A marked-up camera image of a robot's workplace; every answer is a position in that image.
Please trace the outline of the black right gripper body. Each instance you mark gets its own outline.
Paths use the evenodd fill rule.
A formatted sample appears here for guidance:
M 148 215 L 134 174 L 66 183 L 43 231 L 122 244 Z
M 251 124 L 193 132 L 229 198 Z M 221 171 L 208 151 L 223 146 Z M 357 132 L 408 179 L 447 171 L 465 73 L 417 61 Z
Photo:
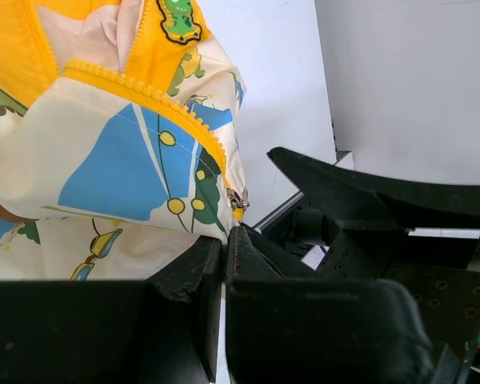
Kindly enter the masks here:
M 434 341 L 435 382 L 480 383 L 480 231 L 343 230 L 307 199 L 281 205 L 259 229 L 323 278 L 402 284 Z

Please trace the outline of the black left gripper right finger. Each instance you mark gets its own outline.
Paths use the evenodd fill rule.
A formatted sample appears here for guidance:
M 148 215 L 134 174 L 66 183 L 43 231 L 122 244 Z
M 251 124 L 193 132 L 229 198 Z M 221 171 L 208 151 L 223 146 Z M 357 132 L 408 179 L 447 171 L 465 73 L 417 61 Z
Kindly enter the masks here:
M 323 279 L 230 233 L 226 360 L 234 383 L 428 383 L 433 345 L 399 283 Z

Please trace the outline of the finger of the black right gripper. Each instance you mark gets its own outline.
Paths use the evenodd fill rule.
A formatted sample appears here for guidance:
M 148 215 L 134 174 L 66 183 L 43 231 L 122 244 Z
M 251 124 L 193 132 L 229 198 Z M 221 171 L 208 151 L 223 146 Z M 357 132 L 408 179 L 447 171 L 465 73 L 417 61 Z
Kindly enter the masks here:
M 411 182 L 346 170 L 283 147 L 273 164 L 345 230 L 480 230 L 480 186 Z

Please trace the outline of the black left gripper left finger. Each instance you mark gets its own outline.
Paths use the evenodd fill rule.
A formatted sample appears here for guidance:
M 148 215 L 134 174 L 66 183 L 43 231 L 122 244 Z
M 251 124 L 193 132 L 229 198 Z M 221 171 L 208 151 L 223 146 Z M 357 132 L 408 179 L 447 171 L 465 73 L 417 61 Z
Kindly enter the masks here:
M 222 244 L 146 280 L 0 282 L 0 383 L 210 383 Z

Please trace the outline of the yellow and white kids jacket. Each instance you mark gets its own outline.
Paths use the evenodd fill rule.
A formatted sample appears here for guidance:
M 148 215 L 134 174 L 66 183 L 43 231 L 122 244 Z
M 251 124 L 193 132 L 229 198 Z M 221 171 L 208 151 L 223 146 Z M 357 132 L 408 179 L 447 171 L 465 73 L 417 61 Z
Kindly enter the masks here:
M 0 280 L 148 278 L 249 203 L 195 1 L 0 1 Z

